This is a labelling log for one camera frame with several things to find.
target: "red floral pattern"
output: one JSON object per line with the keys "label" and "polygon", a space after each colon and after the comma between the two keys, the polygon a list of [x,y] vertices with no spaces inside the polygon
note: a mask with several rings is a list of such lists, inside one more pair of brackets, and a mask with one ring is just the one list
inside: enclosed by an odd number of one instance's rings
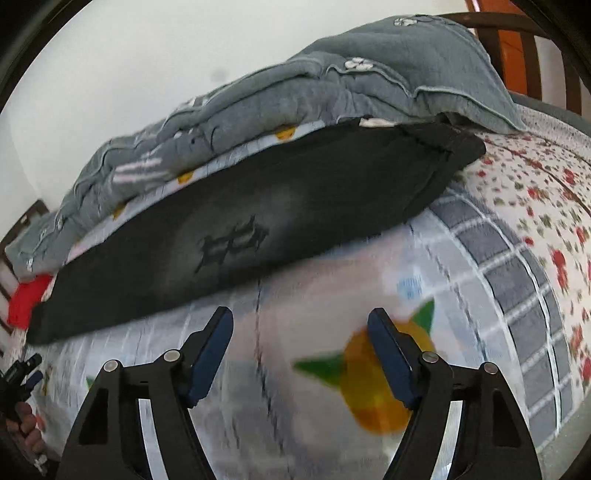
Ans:
{"label": "red floral pattern", "polygon": [[532,134],[480,134],[486,155],[462,174],[540,260],[563,315],[575,405],[591,384],[591,164]]}

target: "wooden headboard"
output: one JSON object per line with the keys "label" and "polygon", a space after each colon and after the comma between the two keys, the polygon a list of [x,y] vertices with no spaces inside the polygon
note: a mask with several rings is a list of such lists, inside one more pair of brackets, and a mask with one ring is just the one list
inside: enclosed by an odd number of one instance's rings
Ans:
{"label": "wooden headboard", "polygon": [[[442,17],[464,25],[466,28],[476,30],[478,40],[490,55],[491,63],[503,81],[505,81],[505,75],[499,30],[518,32],[523,46],[527,96],[542,100],[540,60],[535,38],[549,38],[549,36],[533,20],[524,15],[495,12],[467,12],[447,14],[442,15]],[[581,115],[582,102],[579,74],[564,53],[562,54],[562,61],[566,84],[566,108]]]}
{"label": "wooden headboard", "polygon": [[4,253],[4,249],[31,224],[32,219],[47,212],[45,203],[42,200],[37,200],[0,241],[0,328],[9,334],[12,333],[12,327],[6,324],[8,302],[18,285],[18,280],[14,275],[12,264],[9,262],[6,253]]}

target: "gray blanket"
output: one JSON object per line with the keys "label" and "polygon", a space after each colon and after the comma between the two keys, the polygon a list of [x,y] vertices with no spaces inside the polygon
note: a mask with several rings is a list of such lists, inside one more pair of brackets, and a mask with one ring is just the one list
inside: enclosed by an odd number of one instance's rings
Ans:
{"label": "gray blanket", "polygon": [[323,38],[102,145],[58,210],[35,221],[6,254],[20,280],[54,273],[74,243],[121,203],[279,127],[440,115],[498,133],[525,129],[486,51],[461,25],[391,17]]}

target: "red cloth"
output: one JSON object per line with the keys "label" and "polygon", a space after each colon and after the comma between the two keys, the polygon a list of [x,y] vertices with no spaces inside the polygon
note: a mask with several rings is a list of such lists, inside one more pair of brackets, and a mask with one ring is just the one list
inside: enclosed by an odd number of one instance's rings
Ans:
{"label": "red cloth", "polygon": [[21,330],[29,328],[33,307],[41,301],[52,278],[51,275],[39,275],[32,282],[19,283],[8,303],[7,324]]}

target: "human hand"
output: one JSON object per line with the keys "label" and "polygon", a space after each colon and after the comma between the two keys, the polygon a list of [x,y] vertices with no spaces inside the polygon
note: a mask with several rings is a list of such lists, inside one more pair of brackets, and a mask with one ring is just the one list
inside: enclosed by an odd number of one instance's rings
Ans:
{"label": "human hand", "polygon": [[37,419],[33,415],[33,409],[28,403],[19,402],[15,407],[18,417],[21,419],[19,425],[15,421],[6,420],[7,430],[12,434],[21,434],[25,439],[25,445],[31,449],[33,453],[43,453],[46,450],[46,445],[41,438],[41,432],[37,429]]}

